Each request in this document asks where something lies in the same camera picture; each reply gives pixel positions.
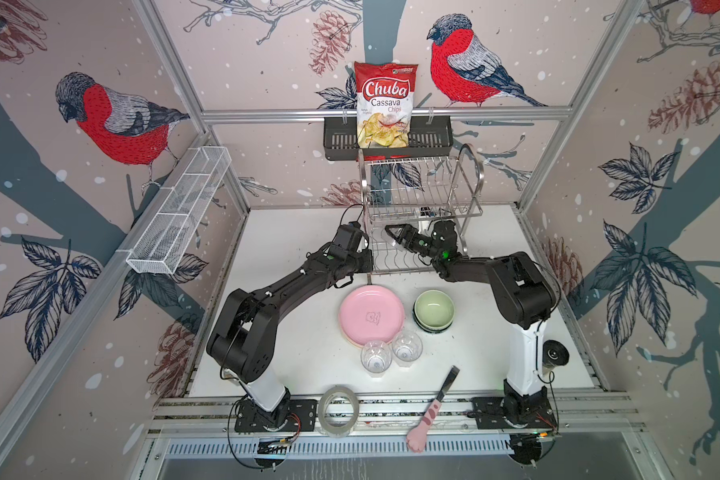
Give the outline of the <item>steel two-tier dish rack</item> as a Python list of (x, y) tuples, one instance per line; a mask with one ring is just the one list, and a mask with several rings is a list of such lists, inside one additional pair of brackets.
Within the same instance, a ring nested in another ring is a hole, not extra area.
[(480, 195), (484, 166), (473, 146), (461, 145), (455, 156), (358, 159), (363, 222), (373, 253), (372, 272), (378, 275), (420, 273), (430, 259), (405, 250), (387, 231), (409, 224), (416, 233), (432, 236), (434, 224), (455, 223), (456, 251), (468, 252), (466, 231), (483, 213)]

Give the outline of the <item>light green bowl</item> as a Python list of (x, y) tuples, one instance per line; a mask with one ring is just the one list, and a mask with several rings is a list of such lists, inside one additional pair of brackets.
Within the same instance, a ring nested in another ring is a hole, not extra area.
[(442, 325), (455, 317), (453, 300), (440, 290), (427, 290), (421, 293), (413, 306), (414, 318), (418, 317), (430, 325)]

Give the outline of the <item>pink plate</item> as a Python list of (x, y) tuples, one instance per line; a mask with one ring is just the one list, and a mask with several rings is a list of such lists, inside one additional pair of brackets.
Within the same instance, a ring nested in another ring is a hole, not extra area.
[(342, 301), (338, 312), (343, 335), (360, 347), (371, 341), (391, 342), (403, 329), (405, 317), (400, 298), (378, 285), (353, 290)]

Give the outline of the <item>clear drinking glass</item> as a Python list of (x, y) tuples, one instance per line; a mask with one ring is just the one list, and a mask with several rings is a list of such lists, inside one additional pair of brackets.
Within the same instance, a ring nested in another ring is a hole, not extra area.
[(423, 353), (423, 342), (413, 331), (403, 329), (390, 343), (395, 362), (401, 368), (410, 368)]
[(392, 356), (388, 343), (382, 340), (373, 340), (362, 347), (360, 361), (371, 377), (380, 377), (389, 370), (392, 364)]

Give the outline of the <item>green leaf patterned bowl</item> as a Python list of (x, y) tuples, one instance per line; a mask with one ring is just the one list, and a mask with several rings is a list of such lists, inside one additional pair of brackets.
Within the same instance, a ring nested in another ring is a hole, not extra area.
[(442, 325), (440, 325), (440, 324), (430, 325), (430, 324), (428, 324), (428, 323), (426, 323), (426, 322), (423, 322), (423, 321), (420, 320), (418, 317), (415, 317), (415, 318), (414, 318), (414, 322), (416, 323), (416, 325), (417, 325), (421, 330), (423, 330), (423, 331), (425, 331), (425, 332), (427, 332), (427, 333), (430, 333), (430, 334), (439, 334), (439, 333), (442, 333), (442, 332), (448, 330), (448, 329), (453, 325), (453, 320), (450, 320), (450, 321), (448, 321), (448, 322), (446, 322), (446, 323), (443, 323)]

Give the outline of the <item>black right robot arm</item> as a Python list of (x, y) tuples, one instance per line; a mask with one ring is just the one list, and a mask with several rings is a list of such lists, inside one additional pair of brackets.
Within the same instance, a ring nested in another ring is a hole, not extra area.
[(548, 409), (543, 335), (558, 297), (529, 255), (520, 251), (499, 257), (470, 257), (459, 249), (452, 220), (434, 222), (428, 234), (410, 224), (387, 225), (384, 230), (397, 245), (427, 260), (444, 281), (491, 287), (499, 313), (513, 328), (503, 386), (504, 416), (508, 422), (521, 425)]

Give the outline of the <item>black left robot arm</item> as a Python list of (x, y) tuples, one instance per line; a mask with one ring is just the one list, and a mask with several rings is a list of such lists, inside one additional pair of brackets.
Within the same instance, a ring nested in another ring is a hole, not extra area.
[(270, 369), (280, 322), (312, 296), (341, 289), (372, 267), (369, 237), (359, 221), (339, 225), (332, 241), (275, 283), (231, 292), (206, 343), (222, 372), (229, 370), (252, 399), (256, 412), (279, 426), (288, 415), (290, 392)]

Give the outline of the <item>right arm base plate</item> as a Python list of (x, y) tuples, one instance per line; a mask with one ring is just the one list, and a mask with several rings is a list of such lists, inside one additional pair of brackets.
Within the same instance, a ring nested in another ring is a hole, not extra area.
[(470, 417), (479, 430), (555, 430), (558, 421), (545, 392), (515, 397), (473, 397)]

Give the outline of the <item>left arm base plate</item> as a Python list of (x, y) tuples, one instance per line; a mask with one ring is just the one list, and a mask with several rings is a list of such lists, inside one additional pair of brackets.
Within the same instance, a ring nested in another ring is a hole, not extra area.
[(231, 414), (233, 429), (238, 434), (313, 432), (318, 414), (317, 405), (317, 400), (286, 397), (272, 412), (268, 412), (252, 398), (244, 397)]

